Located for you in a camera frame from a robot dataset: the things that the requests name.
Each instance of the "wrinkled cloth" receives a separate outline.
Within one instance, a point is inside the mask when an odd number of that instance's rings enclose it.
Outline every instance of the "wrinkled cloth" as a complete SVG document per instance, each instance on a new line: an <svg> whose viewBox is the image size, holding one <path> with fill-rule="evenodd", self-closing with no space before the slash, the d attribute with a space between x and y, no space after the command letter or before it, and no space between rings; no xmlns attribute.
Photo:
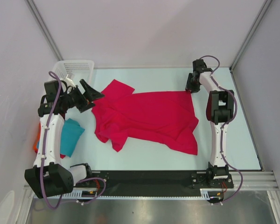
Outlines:
<svg viewBox="0 0 280 224"><path fill-rule="evenodd" d="M119 152L128 137L159 142L169 148L197 155L193 131L198 124L192 97L186 91L135 93L134 88L113 80L95 102L95 134Z"/></svg>

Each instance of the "red cloth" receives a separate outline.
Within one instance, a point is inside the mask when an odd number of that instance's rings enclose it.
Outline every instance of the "red cloth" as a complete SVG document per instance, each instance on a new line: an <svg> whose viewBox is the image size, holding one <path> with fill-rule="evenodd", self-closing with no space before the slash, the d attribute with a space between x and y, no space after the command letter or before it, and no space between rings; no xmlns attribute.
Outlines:
<svg viewBox="0 0 280 224"><path fill-rule="evenodd" d="M197 155L193 131L198 124L192 97L186 91L135 93L135 89L113 80L95 102L95 134L112 141L119 152L127 137L155 141L183 153Z"/></svg>

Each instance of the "blue towel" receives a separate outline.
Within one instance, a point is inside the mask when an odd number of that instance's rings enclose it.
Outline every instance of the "blue towel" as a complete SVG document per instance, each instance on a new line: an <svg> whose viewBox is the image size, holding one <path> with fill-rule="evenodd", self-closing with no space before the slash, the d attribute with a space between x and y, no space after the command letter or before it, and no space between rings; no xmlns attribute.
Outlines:
<svg viewBox="0 0 280 224"><path fill-rule="evenodd" d="M77 121L72 119L66 120L61 132L60 154L71 157L84 130L85 129L82 128Z"/></svg>

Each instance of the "plastic laundry basket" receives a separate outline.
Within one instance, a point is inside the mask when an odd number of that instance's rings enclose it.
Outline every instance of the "plastic laundry basket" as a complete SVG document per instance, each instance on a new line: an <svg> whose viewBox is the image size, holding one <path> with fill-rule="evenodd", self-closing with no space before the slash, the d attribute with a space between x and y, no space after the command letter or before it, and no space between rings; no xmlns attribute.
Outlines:
<svg viewBox="0 0 280 224"><path fill-rule="evenodd" d="M85 81L90 85L90 81L93 74L94 62L91 60L65 60L59 61L54 65L53 72L55 72L59 78L65 78L67 74L73 73L73 75L79 74L85 78Z"/></svg>

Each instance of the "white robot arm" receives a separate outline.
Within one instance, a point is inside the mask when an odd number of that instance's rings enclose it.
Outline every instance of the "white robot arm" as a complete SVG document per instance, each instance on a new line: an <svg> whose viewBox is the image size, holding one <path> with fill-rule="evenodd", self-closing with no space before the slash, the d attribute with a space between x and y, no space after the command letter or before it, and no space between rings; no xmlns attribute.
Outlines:
<svg viewBox="0 0 280 224"><path fill-rule="evenodd" d="M218 84L212 77L212 69L207 68L203 59L198 59L193 62L193 73L189 73L186 90L195 93L200 91L201 85L209 94L206 118L210 121L212 132L211 156L207 170L208 179L225 180L229 177L229 170L223 157L226 158L226 135L228 122L233 117L234 100L227 91L218 88Z"/></svg>
<svg viewBox="0 0 280 224"><path fill-rule="evenodd" d="M62 90L59 96L57 95L58 81L46 82L44 85L46 95L42 97L41 105L38 109L41 123L39 150L33 168L25 170L25 179L39 198L43 198L40 180L42 160L44 160L43 185L47 197L70 193L77 182L91 175L88 164L78 164L70 167L69 170L61 166L61 132L68 109L76 107L82 113L94 106L92 101L100 99L104 95L91 88L83 79L80 81L80 84L85 89L83 94L70 79L66 78L62 83L65 86L65 91ZM49 114L56 97L58 100L48 124Z"/></svg>

